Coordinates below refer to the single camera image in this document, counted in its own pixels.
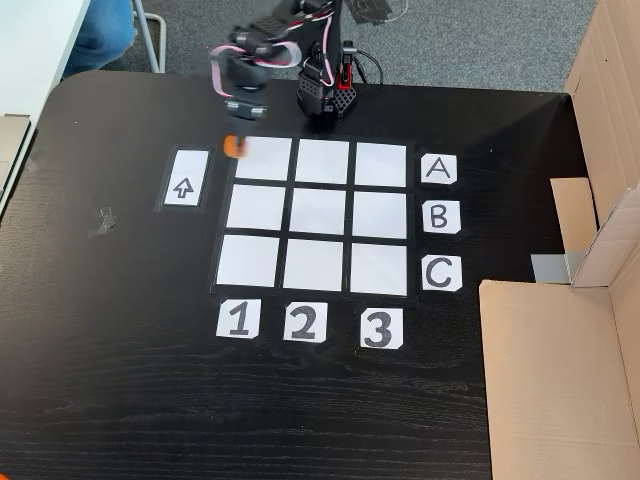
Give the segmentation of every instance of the dark wooden table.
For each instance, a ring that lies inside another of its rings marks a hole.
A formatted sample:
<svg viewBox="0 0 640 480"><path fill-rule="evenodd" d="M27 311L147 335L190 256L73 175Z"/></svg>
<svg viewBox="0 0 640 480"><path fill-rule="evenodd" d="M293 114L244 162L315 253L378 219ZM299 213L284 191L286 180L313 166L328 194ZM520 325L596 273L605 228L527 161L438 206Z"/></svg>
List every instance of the dark wooden table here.
<svg viewBox="0 0 640 480"><path fill-rule="evenodd" d="M257 133L312 135L274 82ZM551 177L586 174L569 97L359 86L333 135L458 155L464 287L405 307L400 350L359 346L359 303L331 304L323 344L286 342L286 299L253 341L216 337L208 274L229 160L205 208L154 212L177 144L219 144L204 78L97 72L51 95L0 228L0 472L16 479L490 478L477 287L533 281L562 253ZM116 227L92 236L110 207Z"/></svg>

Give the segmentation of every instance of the up arrow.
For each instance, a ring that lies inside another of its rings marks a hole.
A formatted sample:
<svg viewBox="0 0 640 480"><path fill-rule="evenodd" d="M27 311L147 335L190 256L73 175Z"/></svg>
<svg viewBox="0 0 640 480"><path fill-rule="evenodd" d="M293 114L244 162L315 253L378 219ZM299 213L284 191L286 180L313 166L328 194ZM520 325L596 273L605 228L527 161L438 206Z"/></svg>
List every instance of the up arrow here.
<svg viewBox="0 0 640 480"><path fill-rule="evenodd" d="M191 186L188 178L185 178L173 189L174 192L178 192L178 198L185 198L187 193L193 193L195 190Z"/></svg>

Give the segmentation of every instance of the white desk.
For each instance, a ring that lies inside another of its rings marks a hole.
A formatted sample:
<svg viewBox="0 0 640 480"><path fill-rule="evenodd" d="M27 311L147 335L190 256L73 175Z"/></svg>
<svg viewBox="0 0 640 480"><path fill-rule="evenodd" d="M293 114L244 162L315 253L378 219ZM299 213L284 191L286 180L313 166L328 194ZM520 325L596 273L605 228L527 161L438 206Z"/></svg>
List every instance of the white desk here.
<svg viewBox="0 0 640 480"><path fill-rule="evenodd" d="M60 81L90 0L0 0L0 115L28 115L31 143L49 92ZM26 148L9 174L9 191ZM0 178L0 188L4 183ZM8 195L0 198L0 216Z"/></svg>

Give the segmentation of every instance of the label card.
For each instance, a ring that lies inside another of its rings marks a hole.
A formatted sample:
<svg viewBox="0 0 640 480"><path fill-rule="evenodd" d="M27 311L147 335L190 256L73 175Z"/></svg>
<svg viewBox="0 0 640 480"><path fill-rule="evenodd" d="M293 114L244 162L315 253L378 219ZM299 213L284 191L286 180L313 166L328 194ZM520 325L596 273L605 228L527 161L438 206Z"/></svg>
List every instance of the label card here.
<svg viewBox="0 0 640 480"><path fill-rule="evenodd" d="M260 300L227 300L220 305L218 337L255 338L260 332Z"/></svg>
<svg viewBox="0 0 640 480"><path fill-rule="evenodd" d="M451 185L458 180L457 164L455 155L427 153L420 161L420 181Z"/></svg>
<svg viewBox="0 0 640 480"><path fill-rule="evenodd" d="M294 302L287 307L284 339L322 343L327 339L326 303Z"/></svg>
<svg viewBox="0 0 640 480"><path fill-rule="evenodd" d="M462 288L462 260L446 255L422 259L422 289L456 292Z"/></svg>
<svg viewBox="0 0 640 480"><path fill-rule="evenodd" d="M401 308L367 308L360 317L360 346L397 350L403 343Z"/></svg>
<svg viewBox="0 0 640 480"><path fill-rule="evenodd" d="M208 163L207 150L178 150L163 203L197 207Z"/></svg>
<svg viewBox="0 0 640 480"><path fill-rule="evenodd" d="M422 225L425 232L455 234L460 224L460 202L429 200L422 205Z"/></svg>

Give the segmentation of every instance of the floor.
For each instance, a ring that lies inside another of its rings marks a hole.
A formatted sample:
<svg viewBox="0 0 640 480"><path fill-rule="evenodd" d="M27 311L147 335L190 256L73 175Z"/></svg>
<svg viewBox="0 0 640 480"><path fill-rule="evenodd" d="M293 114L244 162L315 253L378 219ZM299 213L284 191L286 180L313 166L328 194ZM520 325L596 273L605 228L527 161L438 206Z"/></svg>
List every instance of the floor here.
<svg viewBox="0 0 640 480"><path fill-rule="evenodd" d="M595 0L346 0L343 38L382 63L386 83L561 91ZM145 0L168 24L167 72L207 75L207 46L278 0ZM367 5L386 4L387 21ZM138 40L111 70L149 70ZM375 78L375 67L367 67ZM285 74L294 78L295 72Z"/></svg>

